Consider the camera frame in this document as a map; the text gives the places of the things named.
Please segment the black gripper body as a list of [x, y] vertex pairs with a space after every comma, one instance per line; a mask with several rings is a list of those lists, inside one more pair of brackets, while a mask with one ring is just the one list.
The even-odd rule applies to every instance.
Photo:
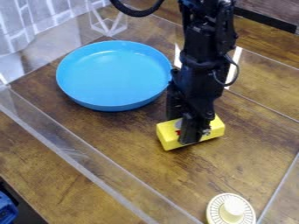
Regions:
[[172, 71], [174, 84], [182, 93], [185, 112], [214, 119], [214, 101], [222, 96], [228, 81], [232, 57], [198, 61], [186, 52], [181, 53], [182, 68]]

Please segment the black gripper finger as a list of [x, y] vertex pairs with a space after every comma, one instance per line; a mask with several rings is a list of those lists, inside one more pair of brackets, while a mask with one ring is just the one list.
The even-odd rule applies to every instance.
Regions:
[[178, 119], [184, 116], [185, 104], [184, 95], [177, 89], [176, 85], [172, 84], [168, 88], [166, 97], [166, 116], [169, 120]]
[[212, 119], [206, 119], [194, 114], [182, 115], [182, 127], [180, 134], [181, 144], [196, 144], [202, 140], [202, 136], [212, 131]]

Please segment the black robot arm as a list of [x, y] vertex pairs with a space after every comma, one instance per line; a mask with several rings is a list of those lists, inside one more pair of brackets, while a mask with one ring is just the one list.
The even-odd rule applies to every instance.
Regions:
[[214, 101], [222, 96], [236, 48], [237, 0], [180, 0], [185, 44], [182, 67], [172, 71], [168, 88], [168, 118], [182, 119], [181, 144], [194, 144], [212, 131]]

